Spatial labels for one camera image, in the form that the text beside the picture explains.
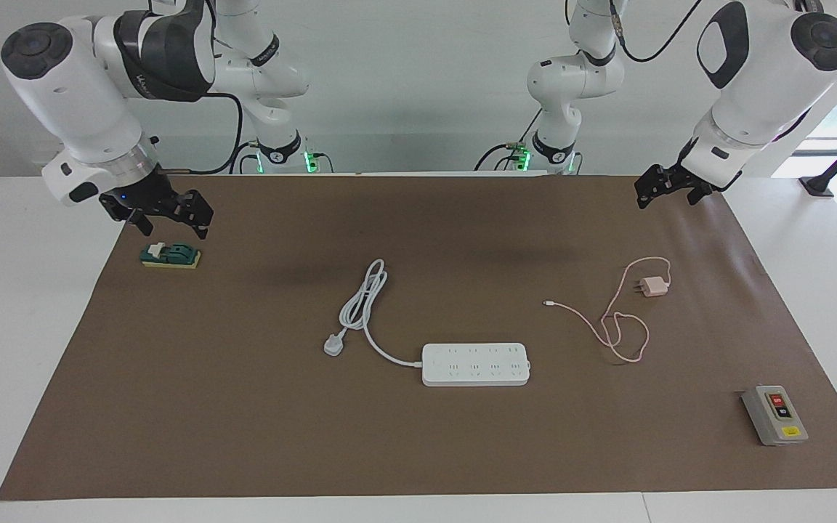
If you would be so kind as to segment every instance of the power outlet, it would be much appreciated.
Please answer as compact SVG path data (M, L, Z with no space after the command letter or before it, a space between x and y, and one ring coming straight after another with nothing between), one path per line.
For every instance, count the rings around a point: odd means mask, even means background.
M531 369L522 344L428 344L421 361L429 387L521 386Z

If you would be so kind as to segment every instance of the coiled white cable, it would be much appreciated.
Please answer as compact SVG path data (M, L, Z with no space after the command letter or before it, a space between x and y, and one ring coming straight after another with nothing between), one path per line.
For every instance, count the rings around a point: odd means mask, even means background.
M366 335L366 341L369 341L370 346L379 355L385 357L386 360L396 365L402 365L403 367L421 368L421 361L402 361L387 354L382 348L379 348L379 345L376 344L376 341L374 341L373 336L370 334L370 312L373 309L373 302L379 296L379 291L382 291L383 285L386 285L388 278L389 273L386 272L386 264L382 259L375 259L370 264L368 270L366 270L366 275L363 277L360 288L358 288L355 295L341 308L338 321L342 329L338 334L328 336L328 340L325 342L325 353L335 357L344 348L344 335L348 331L363 331L363 334Z
M608 347L619 360L628 363L638 363L638 361L641 361L642 357L644 357L644 349L648 347L648 341L651 341L651 331L648 330L648 325L644 323L644 320L642 320L642 318L637 317L636 315L627 315L619 311L612 312L612 321L615 325L615 333L617 333L615 334L615 341L612 341L612 336L609 334L609 328L607 327L607 324L605 324L605 320L607 320L607 318L609 317L609 312L612 311L612 307L615 305L615 301L618 300L618 296L622 294L622 287L625 285L625 279L628 277L628 271L630 271L631 268L635 265L641 264L641 262L650 262L652 261L652 259L657 259L657 261L665 262L667 264L667 281L665 281L665 283L667 283L668 287L671 287L670 259L661 258L660 256L648 256L645 258L635 259L635 261L633 261L631 264L628 264L628 266L625 267L625 271L622 272L622 279L618 282L618 289L615 289L615 295L612 297L612 300L609 301L609 306L605 308L605 312L602 313L602 317L599 320L600 325L602 325L602 332L604 332L605 334L605 340L599 335L599 332L596 331L594 324L592 324L590 320L584 317L584 315L582 315L581 312L579 312L577 309L572 308L568 305L559 304L559 302L551 300L545 301L544 304L549 307L561 307L562 309L565 309L567 311L574 312L575 315L577 315L580 319L583 320L583 323L587 324L587 327L590 328L594 336L597 338L597 340L599 340L600 344ZM618 350L615 350L615 348L618 347L618 345L622 342L622 328L618 324L619 318L634 319L635 321L640 323L641 326L644 328L644 343L642 344L641 350L638 351L637 357L624 357L624 355L618 353Z

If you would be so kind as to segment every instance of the white table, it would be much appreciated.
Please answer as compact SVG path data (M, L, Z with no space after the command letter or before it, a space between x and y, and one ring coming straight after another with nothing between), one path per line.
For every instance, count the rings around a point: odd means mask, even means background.
M727 199L837 389L837 205L791 198L794 183L742 179ZM0 178L0 484L120 229L96 202L63 208L42 179ZM837 490L0 503L1 521L47 522L769 519L837 520Z

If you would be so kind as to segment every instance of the black base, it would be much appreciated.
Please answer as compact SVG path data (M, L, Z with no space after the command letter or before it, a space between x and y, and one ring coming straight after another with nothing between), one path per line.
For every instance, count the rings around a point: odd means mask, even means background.
M816 198L835 198L835 195L829 189L826 189L825 191L817 191L814 189L811 185L809 185L811 181L813 181L813 179L808 176L800 178L800 183L803 185L806 192L809 192L810 196L816 196Z

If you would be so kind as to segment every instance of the cable connector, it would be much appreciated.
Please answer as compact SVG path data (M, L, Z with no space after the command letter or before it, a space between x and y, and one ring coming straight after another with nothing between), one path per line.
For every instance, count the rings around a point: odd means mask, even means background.
M336 355L341 354L343 349L343 334L332 334L331 336L328 336L328 340L325 340L325 354L330 355L330 357L335 357Z
M638 289L645 298L657 298L667 294L671 286L661 277L648 277L638 280Z

